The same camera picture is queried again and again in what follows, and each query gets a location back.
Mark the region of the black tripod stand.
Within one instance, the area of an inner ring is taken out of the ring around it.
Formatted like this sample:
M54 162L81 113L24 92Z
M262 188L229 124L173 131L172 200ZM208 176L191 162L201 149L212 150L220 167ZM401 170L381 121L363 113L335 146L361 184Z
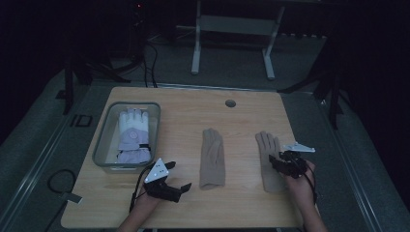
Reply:
M290 87L279 89L278 93L290 94L317 81L313 91L316 100L324 101L330 97L329 121L334 130L337 129L337 115L341 112L338 96L342 67L335 43L328 38L310 68L307 77Z
M113 69L104 66L101 63L87 57L84 54L70 51L65 56L64 63L64 84L63 90L60 90L56 96L59 100L65 101L63 114L68 115L73 106L73 76L76 75L81 83L89 85L92 82L91 77L86 77L85 70L90 66L112 80L120 83L130 83L129 80L119 76Z

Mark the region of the clear plastic bin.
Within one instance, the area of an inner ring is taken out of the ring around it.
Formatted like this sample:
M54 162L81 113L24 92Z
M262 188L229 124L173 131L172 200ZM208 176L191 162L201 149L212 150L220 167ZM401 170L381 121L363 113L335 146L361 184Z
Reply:
M139 108L149 113L149 145L151 159L143 163L119 163L117 155L120 142L120 132L118 118L121 111L128 108ZM157 150L157 140L159 124L161 118L161 107L156 102L124 102L113 103L105 113L102 128L99 133L95 150L93 152L93 162L106 172L139 172L148 166L155 159Z

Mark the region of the person's right hand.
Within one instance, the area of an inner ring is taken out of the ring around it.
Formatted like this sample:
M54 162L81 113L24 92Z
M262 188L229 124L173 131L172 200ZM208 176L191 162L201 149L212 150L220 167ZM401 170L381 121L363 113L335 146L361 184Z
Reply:
M315 204L316 190L314 168L315 165L308 160L307 172L304 175L297 179L288 176L284 177L284 180L295 202L311 200L313 204Z

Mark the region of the beige knit glove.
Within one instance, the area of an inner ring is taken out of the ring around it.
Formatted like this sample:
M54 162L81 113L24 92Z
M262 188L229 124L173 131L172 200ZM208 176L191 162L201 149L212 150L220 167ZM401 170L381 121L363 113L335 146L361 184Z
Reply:
M202 190L225 185L223 139L219 132L207 129L202 132L199 187Z
M270 163L269 157L278 159L280 145L278 138L271 133L261 131L255 135L260 154L261 177L264 190L275 193L285 190L285 183L280 174Z

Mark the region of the person's left hand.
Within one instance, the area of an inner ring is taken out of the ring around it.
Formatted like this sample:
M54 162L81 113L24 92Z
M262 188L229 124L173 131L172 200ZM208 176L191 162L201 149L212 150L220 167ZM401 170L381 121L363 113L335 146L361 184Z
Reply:
M135 198L133 208L140 212L148 212L155 210L160 203L160 199L143 191Z

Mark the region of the lavender and white ski glove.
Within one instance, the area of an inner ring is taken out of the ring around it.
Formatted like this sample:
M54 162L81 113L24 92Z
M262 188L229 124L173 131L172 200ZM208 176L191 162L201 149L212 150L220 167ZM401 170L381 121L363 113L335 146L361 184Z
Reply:
M119 163L143 163L151 159L149 113L139 108L121 111L118 118L120 142Z

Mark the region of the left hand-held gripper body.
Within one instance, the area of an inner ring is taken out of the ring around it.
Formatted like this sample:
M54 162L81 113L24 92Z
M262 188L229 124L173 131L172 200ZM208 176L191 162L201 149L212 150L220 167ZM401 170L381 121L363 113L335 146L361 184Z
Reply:
M182 195L180 188L169 186L165 180L169 169L162 159L158 159L143 181L143 187L149 196L178 203Z

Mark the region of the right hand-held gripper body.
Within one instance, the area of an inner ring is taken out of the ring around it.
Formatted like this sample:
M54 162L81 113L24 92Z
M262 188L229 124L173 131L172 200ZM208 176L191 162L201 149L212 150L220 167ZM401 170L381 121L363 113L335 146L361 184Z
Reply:
M295 142L283 146L284 151L291 151L289 159L282 159L283 163L279 168L279 172L291 176L294 179L304 175L308 170L307 162L301 157L301 153L314 153L315 149L306 145Z

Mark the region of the white metal desk frame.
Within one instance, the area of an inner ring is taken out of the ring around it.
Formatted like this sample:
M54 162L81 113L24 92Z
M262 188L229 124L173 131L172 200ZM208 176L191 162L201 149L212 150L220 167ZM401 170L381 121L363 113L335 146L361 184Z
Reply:
M271 53L278 35L278 29L285 12L285 7L278 8L275 19L256 19L244 17L219 16L203 14L201 5L203 0L196 0L195 41L190 72L199 74L201 57L201 32L220 32L244 35L269 36L270 40L262 52L265 72L269 80L276 78Z

